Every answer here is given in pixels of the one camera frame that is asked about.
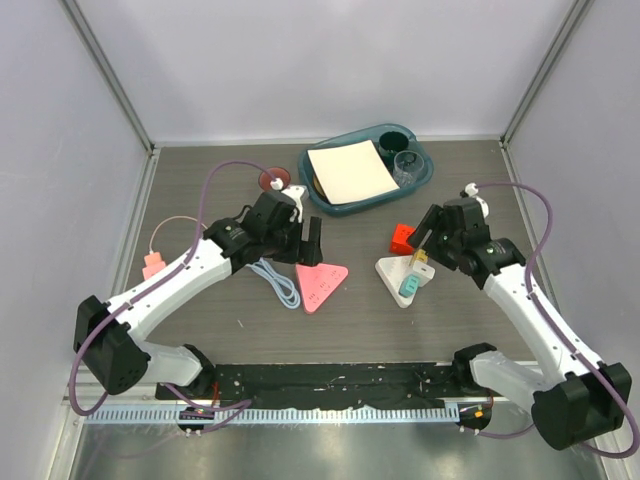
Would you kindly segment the yellow plug adapter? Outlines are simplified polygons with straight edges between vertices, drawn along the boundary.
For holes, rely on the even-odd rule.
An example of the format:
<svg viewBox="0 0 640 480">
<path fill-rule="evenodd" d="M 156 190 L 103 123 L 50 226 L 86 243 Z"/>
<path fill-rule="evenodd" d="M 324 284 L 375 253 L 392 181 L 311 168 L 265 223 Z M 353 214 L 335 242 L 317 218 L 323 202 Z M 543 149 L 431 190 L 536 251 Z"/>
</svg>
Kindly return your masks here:
<svg viewBox="0 0 640 480">
<path fill-rule="evenodd" d="M 428 262 L 428 255 L 426 254 L 426 252 L 423 249 L 417 249 L 414 251 L 411 260 L 410 260 L 410 264 L 413 265 L 416 262 L 420 262 L 420 263 L 427 263 Z"/>
</svg>

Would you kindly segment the red cube socket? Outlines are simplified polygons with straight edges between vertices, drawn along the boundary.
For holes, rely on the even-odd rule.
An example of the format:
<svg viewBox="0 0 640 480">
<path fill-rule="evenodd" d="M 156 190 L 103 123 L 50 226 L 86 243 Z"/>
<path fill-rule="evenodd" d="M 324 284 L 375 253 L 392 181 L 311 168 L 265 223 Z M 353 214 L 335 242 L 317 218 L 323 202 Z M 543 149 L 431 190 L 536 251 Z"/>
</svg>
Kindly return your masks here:
<svg viewBox="0 0 640 480">
<path fill-rule="evenodd" d="M 394 255 L 412 255 L 414 248 L 408 243 L 415 228 L 405 224 L 397 224 L 391 237 L 389 252 Z"/>
</svg>

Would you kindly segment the pink triangular power strip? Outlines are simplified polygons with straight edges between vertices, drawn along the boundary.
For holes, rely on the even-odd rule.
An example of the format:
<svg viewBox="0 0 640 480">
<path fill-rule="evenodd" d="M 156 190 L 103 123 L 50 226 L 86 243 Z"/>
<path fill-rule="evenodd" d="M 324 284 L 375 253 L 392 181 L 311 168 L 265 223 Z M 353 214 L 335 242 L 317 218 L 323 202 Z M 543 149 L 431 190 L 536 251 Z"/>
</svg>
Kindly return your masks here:
<svg viewBox="0 0 640 480">
<path fill-rule="evenodd" d="M 295 266 L 303 310 L 315 313 L 341 286 L 349 274 L 345 266 L 319 263 L 316 266 Z"/>
</svg>

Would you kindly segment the white plug adapter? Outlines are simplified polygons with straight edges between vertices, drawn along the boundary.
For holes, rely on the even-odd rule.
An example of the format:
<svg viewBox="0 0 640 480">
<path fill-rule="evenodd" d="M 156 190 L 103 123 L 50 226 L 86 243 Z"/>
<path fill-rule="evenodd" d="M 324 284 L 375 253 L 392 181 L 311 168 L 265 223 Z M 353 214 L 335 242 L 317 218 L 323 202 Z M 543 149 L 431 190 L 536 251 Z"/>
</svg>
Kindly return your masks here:
<svg viewBox="0 0 640 480">
<path fill-rule="evenodd" d="M 435 276 L 435 269 L 426 262 L 416 261 L 411 265 L 411 273 L 419 280 L 419 287 L 424 287 Z"/>
</svg>

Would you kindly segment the white triangular power strip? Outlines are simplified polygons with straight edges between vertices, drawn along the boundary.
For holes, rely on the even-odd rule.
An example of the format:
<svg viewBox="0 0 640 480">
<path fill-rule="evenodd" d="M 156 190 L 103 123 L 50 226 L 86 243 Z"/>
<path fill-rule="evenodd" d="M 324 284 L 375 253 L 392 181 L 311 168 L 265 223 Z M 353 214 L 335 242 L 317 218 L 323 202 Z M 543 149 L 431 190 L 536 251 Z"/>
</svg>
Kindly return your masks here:
<svg viewBox="0 0 640 480">
<path fill-rule="evenodd" d="M 415 295 L 403 298 L 398 294 L 403 279 L 411 275 L 411 255 L 383 257 L 375 263 L 375 269 L 386 286 L 387 290 L 400 308 L 408 308 Z"/>
</svg>

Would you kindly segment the teal plug adapter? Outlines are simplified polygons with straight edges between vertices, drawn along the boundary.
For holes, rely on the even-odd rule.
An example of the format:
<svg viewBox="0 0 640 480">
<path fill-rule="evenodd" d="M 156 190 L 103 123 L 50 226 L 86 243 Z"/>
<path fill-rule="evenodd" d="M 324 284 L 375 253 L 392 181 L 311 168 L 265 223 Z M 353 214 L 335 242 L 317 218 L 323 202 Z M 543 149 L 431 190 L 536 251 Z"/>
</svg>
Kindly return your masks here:
<svg viewBox="0 0 640 480">
<path fill-rule="evenodd" d="M 403 298 L 410 298 L 416 294 L 420 288 L 420 278 L 414 274 L 405 277 L 400 284 L 398 294 Z"/>
</svg>

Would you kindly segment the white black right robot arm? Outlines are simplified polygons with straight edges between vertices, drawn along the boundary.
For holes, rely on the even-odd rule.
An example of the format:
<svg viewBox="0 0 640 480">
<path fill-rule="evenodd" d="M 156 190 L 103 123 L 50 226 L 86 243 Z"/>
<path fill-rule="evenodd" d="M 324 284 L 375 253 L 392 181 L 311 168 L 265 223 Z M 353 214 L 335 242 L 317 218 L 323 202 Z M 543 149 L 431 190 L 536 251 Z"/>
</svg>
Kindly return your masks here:
<svg viewBox="0 0 640 480">
<path fill-rule="evenodd" d="M 453 386 L 465 395 L 484 388 L 509 399 L 530 414 L 555 450 L 619 429 L 630 373 L 621 363 L 603 362 L 568 327 L 527 274 L 515 244 L 492 238 L 486 210 L 472 197 L 432 205 L 408 242 L 430 260 L 470 277 L 515 326 L 538 368 L 531 370 L 482 342 L 455 353 Z"/>
</svg>

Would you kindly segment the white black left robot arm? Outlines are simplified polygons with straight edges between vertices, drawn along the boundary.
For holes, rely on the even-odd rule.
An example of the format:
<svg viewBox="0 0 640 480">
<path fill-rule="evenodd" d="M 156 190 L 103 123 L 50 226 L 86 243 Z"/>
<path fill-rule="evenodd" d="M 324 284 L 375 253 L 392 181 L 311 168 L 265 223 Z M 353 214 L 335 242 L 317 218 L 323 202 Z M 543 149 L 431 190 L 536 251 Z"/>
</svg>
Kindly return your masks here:
<svg viewBox="0 0 640 480">
<path fill-rule="evenodd" d="M 321 220 L 303 219 L 305 187 L 262 193 L 240 219 L 223 218 L 194 247 L 153 277 L 106 302 L 90 296 L 78 308 L 74 349 L 109 395 L 136 384 L 172 384 L 193 399 L 212 389 L 215 370 L 192 345 L 148 342 L 169 315 L 206 288 L 260 259 L 316 266 Z"/>
</svg>

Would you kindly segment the pink charger plug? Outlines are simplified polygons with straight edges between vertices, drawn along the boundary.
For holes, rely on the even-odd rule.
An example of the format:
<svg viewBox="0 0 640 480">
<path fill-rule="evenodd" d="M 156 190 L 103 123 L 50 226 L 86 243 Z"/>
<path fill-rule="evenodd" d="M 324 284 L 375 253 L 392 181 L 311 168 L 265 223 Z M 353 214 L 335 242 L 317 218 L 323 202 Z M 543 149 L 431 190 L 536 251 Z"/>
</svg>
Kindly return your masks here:
<svg viewBox="0 0 640 480">
<path fill-rule="evenodd" d="M 142 275 L 144 280 L 148 280 L 166 267 L 160 252 L 150 252 L 144 256 L 144 267 Z"/>
</svg>

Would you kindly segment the clear glass cup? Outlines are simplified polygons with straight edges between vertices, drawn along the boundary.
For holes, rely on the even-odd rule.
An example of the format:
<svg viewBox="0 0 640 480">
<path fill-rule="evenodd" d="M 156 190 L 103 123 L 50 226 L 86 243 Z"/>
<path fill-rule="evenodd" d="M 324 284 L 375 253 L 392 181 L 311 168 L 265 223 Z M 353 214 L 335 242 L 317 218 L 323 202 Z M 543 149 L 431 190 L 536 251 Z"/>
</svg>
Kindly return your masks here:
<svg viewBox="0 0 640 480">
<path fill-rule="evenodd" d="M 413 185 L 424 170 L 424 158 L 417 152 L 404 150 L 394 157 L 392 177 L 400 188 Z"/>
</svg>

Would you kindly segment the teal plastic tray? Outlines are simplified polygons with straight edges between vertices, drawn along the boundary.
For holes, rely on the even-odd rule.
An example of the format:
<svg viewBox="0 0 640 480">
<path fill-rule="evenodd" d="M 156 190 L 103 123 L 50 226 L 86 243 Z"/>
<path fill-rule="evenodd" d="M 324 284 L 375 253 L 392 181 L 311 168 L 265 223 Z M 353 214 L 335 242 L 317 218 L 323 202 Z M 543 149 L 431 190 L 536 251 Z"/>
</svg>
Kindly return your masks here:
<svg viewBox="0 0 640 480">
<path fill-rule="evenodd" d="M 379 138 L 383 134 L 388 132 L 401 133 L 406 136 L 408 138 L 408 149 L 414 151 L 416 154 L 419 154 L 424 159 L 424 169 L 418 174 L 416 182 L 412 185 L 401 187 L 399 190 L 374 196 L 371 199 L 346 203 L 343 205 L 330 204 L 327 197 L 321 195 L 319 191 L 313 186 L 314 170 L 309 159 L 308 151 L 343 147 L 366 140 L 371 140 L 374 143 L 374 146 L 378 147 Z M 412 195 L 418 189 L 426 185 L 431 180 L 434 173 L 433 161 L 429 154 L 425 151 L 421 143 L 418 141 L 414 132 L 404 125 L 396 123 L 383 123 L 369 126 L 360 130 L 344 133 L 315 143 L 299 154 L 297 168 L 299 181 L 302 185 L 307 187 L 310 200 L 322 212 L 334 217 L 344 217 L 347 215 L 361 213 L 366 210 L 370 210 L 372 208 Z"/>
</svg>

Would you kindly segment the white paper sheet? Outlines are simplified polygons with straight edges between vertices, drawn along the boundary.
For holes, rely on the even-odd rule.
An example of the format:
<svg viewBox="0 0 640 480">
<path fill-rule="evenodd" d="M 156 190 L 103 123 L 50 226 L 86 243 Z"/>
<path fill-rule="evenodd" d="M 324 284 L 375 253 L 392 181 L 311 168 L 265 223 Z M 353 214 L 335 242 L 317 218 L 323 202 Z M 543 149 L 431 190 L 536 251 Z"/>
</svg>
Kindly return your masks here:
<svg viewBox="0 0 640 480">
<path fill-rule="evenodd" d="M 371 140 L 307 153 L 332 205 L 360 202 L 399 189 Z"/>
</svg>

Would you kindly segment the dark green cup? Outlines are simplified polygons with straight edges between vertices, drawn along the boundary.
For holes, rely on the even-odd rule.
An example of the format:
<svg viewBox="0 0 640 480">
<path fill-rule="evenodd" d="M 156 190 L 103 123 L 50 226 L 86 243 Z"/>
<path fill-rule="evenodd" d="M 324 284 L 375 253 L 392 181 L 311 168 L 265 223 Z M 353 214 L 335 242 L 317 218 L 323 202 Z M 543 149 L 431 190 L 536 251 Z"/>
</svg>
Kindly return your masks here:
<svg viewBox="0 0 640 480">
<path fill-rule="evenodd" d="M 399 131 L 387 131 L 379 137 L 378 151 L 384 158 L 393 158 L 408 148 L 409 137 Z"/>
</svg>

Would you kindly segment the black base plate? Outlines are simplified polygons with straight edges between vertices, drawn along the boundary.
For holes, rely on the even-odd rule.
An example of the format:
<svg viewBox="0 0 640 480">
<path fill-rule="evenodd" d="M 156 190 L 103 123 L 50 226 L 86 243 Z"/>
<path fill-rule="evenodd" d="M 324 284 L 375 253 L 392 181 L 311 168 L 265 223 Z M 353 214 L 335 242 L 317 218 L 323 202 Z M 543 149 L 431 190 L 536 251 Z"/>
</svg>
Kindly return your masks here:
<svg viewBox="0 0 640 480">
<path fill-rule="evenodd" d="M 219 364 L 203 395 L 224 406 L 249 399 L 253 409 L 379 410 L 441 408 L 446 398 L 492 392 L 465 384 L 449 364 Z"/>
</svg>

